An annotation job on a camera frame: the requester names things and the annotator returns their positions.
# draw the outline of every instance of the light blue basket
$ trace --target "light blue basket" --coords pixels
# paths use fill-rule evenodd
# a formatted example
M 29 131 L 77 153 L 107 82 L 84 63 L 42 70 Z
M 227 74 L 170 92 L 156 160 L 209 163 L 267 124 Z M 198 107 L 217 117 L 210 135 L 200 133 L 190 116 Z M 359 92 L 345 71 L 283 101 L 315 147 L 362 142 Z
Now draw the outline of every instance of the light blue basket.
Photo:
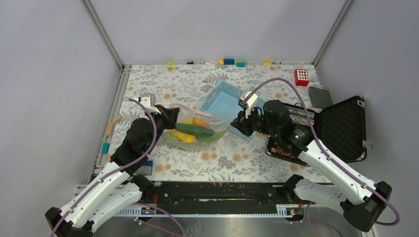
M 240 88 L 225 81 L 220 81 L 211 91 L 208 98 L 201 104 L 201 110 L 228 120 L 234 120 L 237 118 L 237 114 L 243 110 L 238 101 L 243 92 L 244 90 Z M 265 101 L 258 98 L 256 106 L 263 108 L 263 104 L 265 104 Z M 233 127 L 230 128 L 230 131 L 247 141 L 252 137 L 243 135 Z

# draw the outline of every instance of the cucumber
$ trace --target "cucumber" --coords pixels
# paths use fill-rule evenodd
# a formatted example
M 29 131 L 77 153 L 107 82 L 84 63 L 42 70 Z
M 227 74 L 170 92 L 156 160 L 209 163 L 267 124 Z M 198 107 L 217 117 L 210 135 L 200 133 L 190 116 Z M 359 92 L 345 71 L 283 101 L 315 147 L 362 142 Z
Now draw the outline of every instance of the cucumber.
M 176 130 L 197 137 L 211 137 L 215 134 L 214 130 L 195 124 L 177 123 Z

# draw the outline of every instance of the red object with white squares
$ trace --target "red object with white squares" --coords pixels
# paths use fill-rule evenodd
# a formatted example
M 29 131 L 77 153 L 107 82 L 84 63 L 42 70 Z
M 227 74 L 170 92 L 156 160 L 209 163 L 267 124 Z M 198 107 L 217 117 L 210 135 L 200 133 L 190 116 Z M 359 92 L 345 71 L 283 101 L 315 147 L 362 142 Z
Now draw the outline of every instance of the red object with white squares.
M 307 86 L 308 85 L 308 72 L 305 69 L 296 69 L 294 72 L 295 84 Z

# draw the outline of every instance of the metal frame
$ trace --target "metal frame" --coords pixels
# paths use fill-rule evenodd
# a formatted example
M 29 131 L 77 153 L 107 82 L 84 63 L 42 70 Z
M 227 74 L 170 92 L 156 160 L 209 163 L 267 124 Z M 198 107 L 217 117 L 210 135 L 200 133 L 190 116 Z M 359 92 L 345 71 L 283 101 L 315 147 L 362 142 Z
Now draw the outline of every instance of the metal frame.
M 112 58 L 114 59 L 115 63 L 119 67 L 120 70 L 124 69 L 124 62 L 119 57 L 119 54 L 117 50 L 115 49 L 114 45 L 112 44 L 111 39 L 109 38 L 108 33 L 106 33 L 105 28 L 103 27 L 102 22 L 99 19 L 99 16 L 97 15 L 92 3 L 90 0 L 82 0 L 82 3 L 89 14 L 94 26 L 97 29 L 97 32 L 99 33 L 100 37 L 103 40 L 103 43 L 105 44 L 106 48 L 108 49 L 109 53 L 111 54 Z
M 101 163 L 103 159 L 106 160 L 107 154 L 103 155 L 100 152 L 100 149 L 103 143 L 111 142 L 111 138 L 105 135 L 106 127 L 108 123 L 113 120 L 114 116 L 118 115 L 119 113 L 119 109 L 121 107 L 122 99 L 124 97 L 125 87 L 126 87 L 126 84 L 128 83 L 130 72 L 131 72 L 131 65 L 125 66 L 124 70 L 121 72 L 121 75 L 117 80 L 117 83 L 115 84 L 114 93 L 112 94 L 112 99 L 109 104 L 109 109 L 108 109 L 108 112 L 106 113 L 106 117 L 105 117 L 106 119 L 102 126 L 102 134 L 97 143 L 95 154 L 92 159 L 92 164 L 90 165 L 90 169 L 89 169 L 90 173 L 88 174 L 86 178 L 87 184 L 90 182 L 91 174 L 94 172 L 95 166 Z
M 337 18 L 335 22 L 332 25 L 332 28 L 330 29 L 328 35 L 326 36 L 325 41 L 323 42 L 322 46 L 320 47 L 319 52 L 317 53 L 316 57 L 314 58 L 312 64 L 314 67 L 317 67 L 320 60 L 322 59 L 326 49 L 329 46 L 330 41 L 335 36 L 336 31 L 338 30 L 339 26 L 341 25 L 343 19 L 345 18 L 346 14 L 348 13 L 351 5 L 355 2 L 355 0 L 346 0 L 343 4 L 342 9 L 340 10 L 339 14 L 337 15 Z

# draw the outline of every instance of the gray wall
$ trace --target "gray wall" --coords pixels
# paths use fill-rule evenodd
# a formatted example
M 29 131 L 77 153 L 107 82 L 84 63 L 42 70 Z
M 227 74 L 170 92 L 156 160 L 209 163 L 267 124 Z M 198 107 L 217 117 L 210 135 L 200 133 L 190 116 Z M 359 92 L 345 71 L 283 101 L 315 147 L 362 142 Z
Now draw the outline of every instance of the gray wall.
M 345 0 L 92 0 L 127 64 L 311 62 Z
M 357 170 L 393 187 L 401 213 L 395 227 L 377 226 L 380 237 L 417 236 L 419 1 L 358 0 L 318 66 L 320 82 L 335 102 L 366 97 L 367 138 L 374 142 Z M 392 221 L 387 210 L 381 221 Z
M 79 0 L 0 3 L 0 236 L 45 237 L 85 182 L 118 69 Z

